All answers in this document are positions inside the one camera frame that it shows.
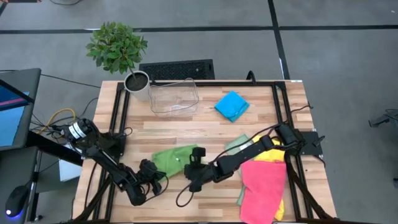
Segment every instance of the light green cloth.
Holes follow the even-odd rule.
[[[180,171],[183,171],[184,166],[190,163],[189,158],[194,147],[197,147],[197,145],[194,144],[155,152],[152,154],[152,162],[159,171],[165,172],[166,176],[170,178]]]
[[[242,136],[238,137],[238,138],[235,139],[234,141],[231,141],[231,142],[227,143],[227,144],[225,145],[225,149],[229,149],[229,148],[231,148],[231,147],[237,146],[238,144],[242,144],[242,143],[244,143],[244,142],[247,141],[247,140],[249,140],[249,138],[248,138],[245,134],[243,134]],[[244,144],[243,146],[236,147],[236,148],[234,148],[234,149],[228,151],[227,154],[233,155],[233,154],[239,152],[240,150],[244,149],[245,147],[248,147],[248,146],[251,145],[251,144],[253,144],[253,142],[252,142],[252,141],[249,141],[248,143]],[[242,171],[241,171],[240,168],[238,169],[238,173],[239,173],[239,175],[242,177]],[[236,201],[236,203],[237,203],[239,206],[242,204],[242,200],[243,200],[243,196],[244,196],[244,189],[245,189],[245,188],[246,188],[245,186],[242,187],[241,193],[239,194],[238,201]]]

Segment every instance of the yellow towel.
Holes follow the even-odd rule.
[[[253,138],[253,142],[257,142],[260,140],[261,136],[256,136]],[[280,145],[280,142],[278,140],[273,139],[272,142],[274,145]],[[266,151],[261,153],[260,155],[256,156],[254,158],[255,161],[267,161],[267,162],[276,162],[284,161],[284,156],[285,156],[285,151],[277,150],[277,149],[271,149],[270,151]],[[285,205],[284,205],[284,200],[282,199],[279,204],[278,211],[276,211],[275,214],[275,219],[278,221],[282,221],[285,213]]]

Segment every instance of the floor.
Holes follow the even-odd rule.
[[[216,79],[244,78],[252,70],[257,79],[272,80],[282,78],[281,59],[285,78],[303,80],[314,106],[315,127],[326,136],[322,147],[338,216],[357,222],[396,223],[398,189],[392,177],[398,175],[397,130],[389,124],[370,128],[368,119],[387,108],[398,108],[397,26],[377,27],[398,24],[398,2],[278,0],[274,6],[279,26],[290,27],[281,28],[276,39],[274,31],[265,28],[276,22],[266,0],[8,4],[0,16],[0,68],[39,67],[46,75],[101,85],[103,80],[122,80],[124,75],[110,75],[95,67],[85,56],[90,34],[80,29],[98,28],[104,21],[148,28],[227,27],[224,31],[145,32],[149,48],[143,63],[211,58]],[[376,28],[361,27],[370,25]],[[234,26],[250,29],[234,30]],[[297,26],[305,27],[293,30]],[[305,30],[308,26],[350,27]],[[9,34],[10,30],[58,30],[55,32],[63,34]],[[283,49],[276,44],[280,40]],[[34,113],[43,122],[60,108],[73,108],[80,114],[98,92],[97,88],[42,77]],[[95,104],[88,107],[85,117],[93,118]],[[46,157],[43,167],[53,160]],[[77,180],[55,181],[56,166],[44,174],[54,181],[41,186],[42,191],[53,190],[40,196],[38,213],[45,216],[41,223],[67,220]]]

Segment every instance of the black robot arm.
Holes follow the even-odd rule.
[[[110,179],[120,191],[126,191],[132,205],[142,205],[146,201],[146,193],[142,184],[151,184],[155,195],[160,194],[162,186],[158,181],[165,173],[157,170],[156,165],[143,159],[140,170],[134,172],[123,163],[117,163],[112,154],[119,147],[124,134],[100,133],[94,123],[88,119],[80,119],[70,126],[62,127],[63,135],[82,156],[93,159],[109,173]]]
[[[277,133],[277,137],[274,138],[280,139],[283,146],[276,146],[272,142],[272,138],[269,134],[273,130]],[[226,152],[224,151],[215,160],[209,162],[209,164],[201,163],[201,158],[206,156],[206,149],[196,147],[193,149],[192,155],[190,156],[190,164],[184,167],[185,177],[188,180],[191,180],[189,191],[199,192],[201,191],[203,184],[211,181],[218,183],[231,177],[234,171],[238,170],[242,163],[256,157],[262,152],[271,149],[279,149],[283,151],[299,150],[304,144],[305,140],[300,131],[292,129],[287,124],[280,124],[270,128],[269,133],[261,137],[258,142],[255,142],[234,155],[221,156]]]

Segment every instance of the clear plastic container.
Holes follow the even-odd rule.
[[[178,116],[198,108],[197,86],[191,78],[168,85],[152,85],[150,92],[150,108],[156,116]]]

